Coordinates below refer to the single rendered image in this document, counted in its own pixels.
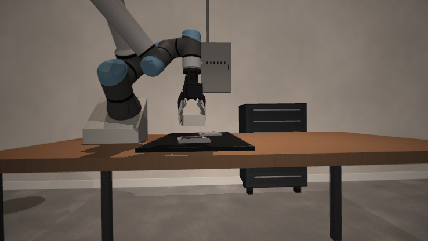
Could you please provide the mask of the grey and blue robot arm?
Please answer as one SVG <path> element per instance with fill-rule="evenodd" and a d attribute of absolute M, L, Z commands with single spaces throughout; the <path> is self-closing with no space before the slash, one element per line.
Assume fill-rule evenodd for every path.
<path fill-rule="evenodd" d="M 123 121 L 141 111 L 132 85 L 143 75 L 158 76 L 174 58 L 182 57 L 182 69 L 201 69 L 201 34 L 186 29 L 182 37 L 154 42 L 127 10 L 124 0 L 90 0 L 106 18 L 116 45 L 116 59 L 97 68 L 107 99 L 110 118 Z M 161 44 L 161 45 L 160 45 Z M 111 110 L 111 111 L 110 111 Z"/>

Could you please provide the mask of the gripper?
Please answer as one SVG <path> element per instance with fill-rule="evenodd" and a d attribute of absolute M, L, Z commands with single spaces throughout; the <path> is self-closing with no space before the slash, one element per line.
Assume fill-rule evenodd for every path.
<path fill-rule="evenodd" d="M 193 81 L 193 71 L 194 71 L 194 81 Z M 201 70 L 198 68 L 185 68 L 183 69 L 183 73 L 188 75 L 189 74 L 189 82 L 184 83 L 183 85 L 183 91 L 181 91 L 181 94 L 178 98 L 178 118 L 179 118 L 179 124 L 181 124 L 182 121 L 182 114 L 183 109 L 186 106 L 186 100 L 189 101 L 189 99 L 194 99 L 195 101 L 197 99 L 197 105 L 201 110 L 201 115 L 205 115 L 205 121 L 206 121 L 206 108 L 205 103 L 206 99 L 203 95 L 203 83 L 198 83 L 198 75 L 201 74 Z M 202 107 L 203 106 L 203 107 Z"/>

